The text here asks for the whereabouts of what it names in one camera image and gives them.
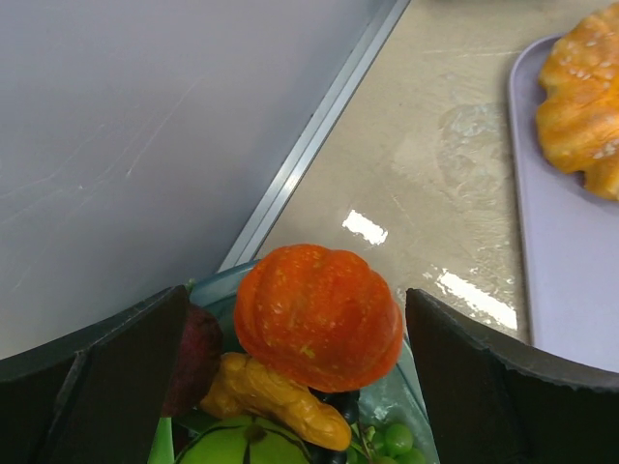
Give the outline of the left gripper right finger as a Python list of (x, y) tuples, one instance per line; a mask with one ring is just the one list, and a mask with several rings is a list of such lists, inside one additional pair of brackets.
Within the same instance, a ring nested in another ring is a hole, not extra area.
[(618, 376), (541, 351), (420, 289), (405, 318), (443, 463), (615, 463)]

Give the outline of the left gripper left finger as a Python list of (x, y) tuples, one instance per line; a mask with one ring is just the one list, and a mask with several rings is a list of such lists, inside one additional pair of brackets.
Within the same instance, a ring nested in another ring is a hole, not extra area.
[(2, 462), (146, 462), (188, 305), (170, 287), (2, 360)]

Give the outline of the dark red apple toy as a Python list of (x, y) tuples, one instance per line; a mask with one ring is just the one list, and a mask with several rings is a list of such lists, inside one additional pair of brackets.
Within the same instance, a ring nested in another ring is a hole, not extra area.
[(217, 319), (190, 304), (177, 361), (163, 402), (161, 416), (185, 415), (205, 397), (219, 371), (223, 334)]

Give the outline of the yellow ginger root toy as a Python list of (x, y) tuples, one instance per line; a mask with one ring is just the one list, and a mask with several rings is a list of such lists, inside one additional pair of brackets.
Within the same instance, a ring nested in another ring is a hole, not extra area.
[(244, 413), (277, 420), (300, 438), (324, 444), (320, 429), (327, 425), (326, 406), (309, 388), (291, 381), (242, 353), (226, 353), (208, 394), (198, 407), (218, 419)]

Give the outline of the green watermelon toy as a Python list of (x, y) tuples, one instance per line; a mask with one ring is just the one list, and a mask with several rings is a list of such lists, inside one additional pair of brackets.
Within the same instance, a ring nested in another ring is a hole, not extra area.
[(176, 463), (305, 464), (305, 442), (277, 423), (253, 415), (220, 420), (190, 442)]

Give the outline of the orange pumpkin toy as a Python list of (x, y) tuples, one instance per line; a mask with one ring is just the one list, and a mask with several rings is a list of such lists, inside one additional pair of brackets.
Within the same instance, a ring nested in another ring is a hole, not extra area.
[(378, 272), (352, 251), (274, 249), (237, 290), (241, 346), (283, 376), (321, 392), (360, 390), (388, 374), (403, 316)]

